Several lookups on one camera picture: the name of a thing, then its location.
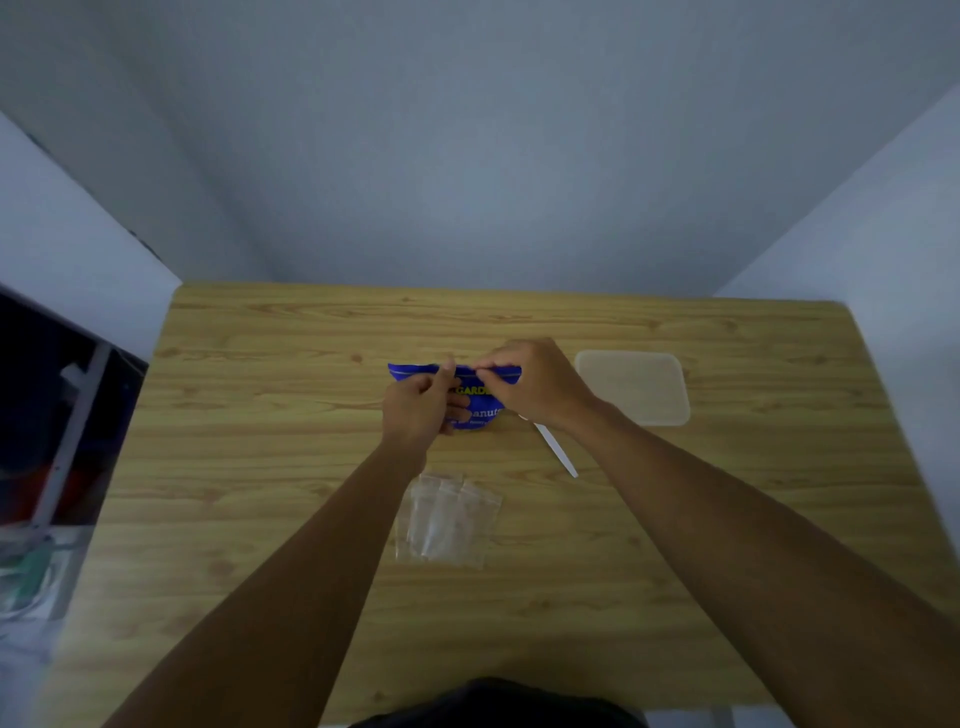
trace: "wood grain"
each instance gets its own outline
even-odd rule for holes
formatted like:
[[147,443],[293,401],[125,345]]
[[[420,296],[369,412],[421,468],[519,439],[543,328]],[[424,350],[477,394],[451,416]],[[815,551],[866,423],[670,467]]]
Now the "wood grain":
[[[819,523],[954,618],[947,542],[847,310],[834,303],[280,284],[174,298],[41,705],[96,726],[374,446],[388,361],[504,339],[671,352],[692,416],[659,434]],[[504,497],[483,571],[384,553],[324,722],[480,675],[647,709],[768,695],[563,435],[577,480],[503,413],[429,467]],[[303,579],[311,578],[304,574]]]

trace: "translucent container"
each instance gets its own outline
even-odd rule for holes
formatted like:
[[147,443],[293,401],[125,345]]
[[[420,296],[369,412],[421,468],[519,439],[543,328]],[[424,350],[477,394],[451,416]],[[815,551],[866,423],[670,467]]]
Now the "translucent container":
[[672,353],[589,350],[573,365],[593,394],[638,425],[678,426],[690,419],[684,368]]

